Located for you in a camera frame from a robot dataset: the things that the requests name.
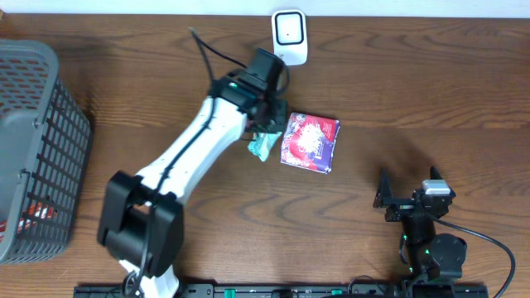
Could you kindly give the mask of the teal snack packet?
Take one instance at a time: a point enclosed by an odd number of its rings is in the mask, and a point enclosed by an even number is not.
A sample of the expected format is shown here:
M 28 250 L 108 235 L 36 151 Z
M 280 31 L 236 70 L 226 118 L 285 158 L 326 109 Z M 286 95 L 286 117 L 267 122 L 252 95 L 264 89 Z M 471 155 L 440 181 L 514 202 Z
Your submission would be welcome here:
M 265 133 L 259 132 L 253 134 L 253 140 L 248 144 L 248 150 L 257 156 L 260 161 L 265 162 L 281 132 Z

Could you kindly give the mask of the purple red snack pack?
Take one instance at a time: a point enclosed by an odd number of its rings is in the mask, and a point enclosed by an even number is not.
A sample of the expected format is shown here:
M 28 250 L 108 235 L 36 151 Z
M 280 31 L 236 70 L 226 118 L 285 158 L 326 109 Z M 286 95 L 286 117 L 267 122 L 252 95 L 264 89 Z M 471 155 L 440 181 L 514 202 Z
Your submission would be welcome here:
M 328 174 L 340 121 L 291 113 L 281 145 L 281 163 Z

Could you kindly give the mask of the orange brown snack bar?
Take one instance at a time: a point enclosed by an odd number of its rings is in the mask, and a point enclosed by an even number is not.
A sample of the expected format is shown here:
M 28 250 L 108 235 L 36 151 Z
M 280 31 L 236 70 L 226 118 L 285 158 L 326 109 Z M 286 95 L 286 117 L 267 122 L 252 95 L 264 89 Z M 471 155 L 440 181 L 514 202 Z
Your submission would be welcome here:
M 26 210 L 30 215 L 36 216 L 40 219 L 54 219 L 57 217 L 57 213 L 53 207 L 50 207 L 47 204 L 43 203 L 32 203 L 30 207 Z M 21 233 L 24 229 L 29 229 L 32 226 L 35 226 L 36 223 L 27 221 L 25 219 L 20 219 L 17 227 L 17 232 Z M 0 238 L 3 239 L 7 230 L 7 220 L 4 220 L 0 224 Z

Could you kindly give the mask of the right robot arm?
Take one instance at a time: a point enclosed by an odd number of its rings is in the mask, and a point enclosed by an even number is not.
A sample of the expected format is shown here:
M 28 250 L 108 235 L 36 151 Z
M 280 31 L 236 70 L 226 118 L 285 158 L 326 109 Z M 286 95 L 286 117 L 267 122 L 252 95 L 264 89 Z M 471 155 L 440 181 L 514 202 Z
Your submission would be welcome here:
M 408 198 L 396 198 L 386 171 L 381 171 L 373 206 L 385 210 L 387 222 L 402 225 L 399 253 L 410 275 L 386 293 L 397 297 L 455 297 L 462 277 L 467 244 L 450 233 L 437 233 L 435 221 L 449 211 L 455 191 L 437 169 Z

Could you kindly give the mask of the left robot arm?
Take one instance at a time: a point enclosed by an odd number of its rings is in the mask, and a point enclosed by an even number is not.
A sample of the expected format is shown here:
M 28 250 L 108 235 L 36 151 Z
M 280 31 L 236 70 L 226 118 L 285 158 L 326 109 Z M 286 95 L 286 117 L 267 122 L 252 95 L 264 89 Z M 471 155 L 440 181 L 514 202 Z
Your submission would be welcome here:
M 286 126 L 287 72 L 235 70 L 212 81 L 200 111 L 155 161 L 136 175 L 118 171 L 106 185 L 97 240 L 127 270 L 124 297 L 172 297 L 173 262 L 184 242 L 184 208 L 219 156 L 246 132 Z

